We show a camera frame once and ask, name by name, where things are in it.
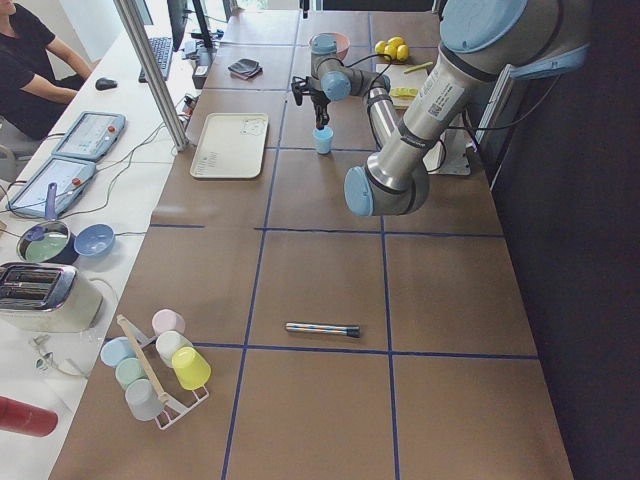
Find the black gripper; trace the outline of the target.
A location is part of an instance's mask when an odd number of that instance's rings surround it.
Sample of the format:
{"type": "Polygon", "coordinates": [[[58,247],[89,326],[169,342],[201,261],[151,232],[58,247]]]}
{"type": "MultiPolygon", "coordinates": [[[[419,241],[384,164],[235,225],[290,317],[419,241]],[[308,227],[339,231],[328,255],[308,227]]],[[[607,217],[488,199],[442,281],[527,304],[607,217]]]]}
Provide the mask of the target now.
{"type": "Polygon", "coordinates": [[[323,90],[318,89],[312,78],[306,78],[305,94],[311,98],[315,111],[315,128],[323,130],[329,123],[328,105],[331,100],[323,90]]]}

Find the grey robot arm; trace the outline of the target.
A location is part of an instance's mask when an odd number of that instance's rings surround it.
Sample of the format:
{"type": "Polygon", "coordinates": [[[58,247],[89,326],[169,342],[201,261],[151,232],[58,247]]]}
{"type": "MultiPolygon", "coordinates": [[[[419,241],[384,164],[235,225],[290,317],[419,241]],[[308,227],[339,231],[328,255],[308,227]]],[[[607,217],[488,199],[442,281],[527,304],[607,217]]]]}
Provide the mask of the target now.
{"type": "Polygon", "coordinates": [[[329,122],[330,102],[361,97],[381,144],[364,165],[346,174],[349,209],[359,216],[381,216],[420,208],[429,192],[424,158],[473,92],[496,81],[508,65],[517,79],[557,76],[581,67],[592,6],[590,1],[447,2],[435,67],[403,115],[393,109],[383,74],[345,66],[332,36],[314,36],[311,72],[292,80],[295,100],[310,96],[316,127],[322,130],[329,122]]]}

